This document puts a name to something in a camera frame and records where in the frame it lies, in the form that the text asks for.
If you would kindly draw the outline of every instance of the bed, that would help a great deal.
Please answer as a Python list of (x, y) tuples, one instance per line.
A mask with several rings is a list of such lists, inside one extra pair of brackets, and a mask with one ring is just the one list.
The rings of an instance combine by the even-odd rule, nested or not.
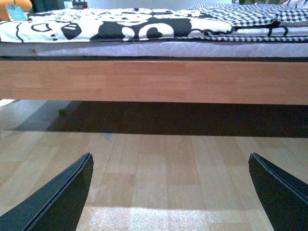
[(0, 22), (0, 98), (307, 105), (307, 10), (226, 18), (234, 7), (65, 9), (13, 32)]

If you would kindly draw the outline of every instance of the cartoon print bedding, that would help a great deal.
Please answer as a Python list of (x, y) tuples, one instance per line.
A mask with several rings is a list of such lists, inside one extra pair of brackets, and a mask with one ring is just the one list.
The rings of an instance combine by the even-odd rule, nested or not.
[(90, 42), (165, 39), (236, 42), (307, 42), (308, 26), (231, 26), (198, 10), (64, 9), (0, 22), (1, 42)]

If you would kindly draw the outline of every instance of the gingham fabric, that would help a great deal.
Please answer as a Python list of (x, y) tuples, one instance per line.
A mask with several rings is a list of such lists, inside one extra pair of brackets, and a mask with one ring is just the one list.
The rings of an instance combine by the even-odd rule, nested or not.
[(308, 9), (293, 9), (282, 5), (211, 4), (201, 3), (189, 8), (199, 10), (231, 26), (263, 26), (274, 22), (308, 21)]

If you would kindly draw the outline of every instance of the black plastic piece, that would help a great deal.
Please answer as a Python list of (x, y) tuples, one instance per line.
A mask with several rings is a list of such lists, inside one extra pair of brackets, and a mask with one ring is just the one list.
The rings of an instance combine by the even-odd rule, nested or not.
[(276, 231), (308, 230), (308, 185), (256, 153), (249, 172)]
[(0, 217), (0, 231), (75, 231), (88, 197), (93, 158), (75, 163)]

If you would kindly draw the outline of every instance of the wooden bed frame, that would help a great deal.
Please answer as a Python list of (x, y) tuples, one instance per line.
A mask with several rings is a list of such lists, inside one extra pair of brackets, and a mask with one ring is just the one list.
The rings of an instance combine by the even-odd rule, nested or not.
[(308, 62), (2, 59), (0, 99), (308, 105)]

